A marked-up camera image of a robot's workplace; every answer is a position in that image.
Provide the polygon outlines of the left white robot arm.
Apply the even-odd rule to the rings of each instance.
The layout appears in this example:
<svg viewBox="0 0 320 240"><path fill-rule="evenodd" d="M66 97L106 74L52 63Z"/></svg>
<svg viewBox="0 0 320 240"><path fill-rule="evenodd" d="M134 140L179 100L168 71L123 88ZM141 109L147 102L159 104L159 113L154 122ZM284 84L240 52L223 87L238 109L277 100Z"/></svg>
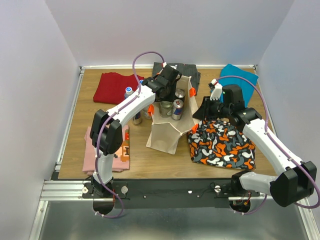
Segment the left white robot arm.
<svg viewBox="0 0 320 240"><path fill-rule="evenodd" d="M148 105L171 100L181 77L178 70L167 64L159 74L139 80L137 90L120 104L94 114L89 136L96 150L93 178L97 182L93 191L99 197L110 194L114 153L123 143L123 127Z"/></svg>

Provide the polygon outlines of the beige canvas tote bag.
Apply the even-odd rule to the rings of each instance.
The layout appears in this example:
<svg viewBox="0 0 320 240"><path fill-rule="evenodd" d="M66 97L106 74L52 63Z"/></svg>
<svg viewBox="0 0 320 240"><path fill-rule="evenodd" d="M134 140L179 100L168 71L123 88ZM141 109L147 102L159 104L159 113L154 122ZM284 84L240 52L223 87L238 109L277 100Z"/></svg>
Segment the beige canvas tote bag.
<svg viewBox="0 0 320 240"><path fill-rule="evenodd" d="M162 117L161 104L154 102L149 107L152 117L151 132L146 147L174 155L179 139L199 123L193 114L199 109L196 102L196 90L191 83L191 76L182 76L176 87L185 92L181 119L175 120L171 116Z"/></svg>

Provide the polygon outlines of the blue cap water bottle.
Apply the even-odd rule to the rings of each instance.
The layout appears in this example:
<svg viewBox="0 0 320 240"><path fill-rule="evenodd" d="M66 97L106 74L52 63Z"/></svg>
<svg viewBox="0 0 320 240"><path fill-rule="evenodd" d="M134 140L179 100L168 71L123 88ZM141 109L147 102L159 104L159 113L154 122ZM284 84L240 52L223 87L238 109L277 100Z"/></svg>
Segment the blue cap water bottle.
<svg viewBox="0 0 320 240"><path fill-rule="evenodd" d="M133 89L128 86L125 88L125 93L124 93L124 98L128 98L129 96L131 96L134 93Z"/></svg>

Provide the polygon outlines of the silver top can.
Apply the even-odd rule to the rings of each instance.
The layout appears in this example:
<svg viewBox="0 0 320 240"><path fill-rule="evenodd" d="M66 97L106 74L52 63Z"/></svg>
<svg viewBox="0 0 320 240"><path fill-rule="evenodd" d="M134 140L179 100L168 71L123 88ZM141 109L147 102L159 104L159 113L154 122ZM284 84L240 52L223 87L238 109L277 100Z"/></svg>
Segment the silver top can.
<svg viewBox="0 0 320 240"><path fill-rule="evenodd" d="M175 98L180 99L181 101L185 101L186 93L183 89L177 89L175 91Z"/></svg>

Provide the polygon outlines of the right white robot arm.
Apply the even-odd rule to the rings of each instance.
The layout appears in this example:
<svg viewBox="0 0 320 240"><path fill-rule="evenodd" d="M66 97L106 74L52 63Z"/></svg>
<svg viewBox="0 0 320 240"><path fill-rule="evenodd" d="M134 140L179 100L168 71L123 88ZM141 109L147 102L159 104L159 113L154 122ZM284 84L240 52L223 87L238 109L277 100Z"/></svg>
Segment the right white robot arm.
<svg viewBox="0 0 320 240"><path fill-rule="evenodd" d="M240 86L212 85L211 96L205 96L192 115L199 120L227 118L232 126L258 147L271 163L276 176L241 171L231 177L230 191L241 196L247 191L269 195L281 207L297 204L313 193L319 193L315 179L317 167L293 154L270 131L266 120L252 107L245 107Z"/></svg>

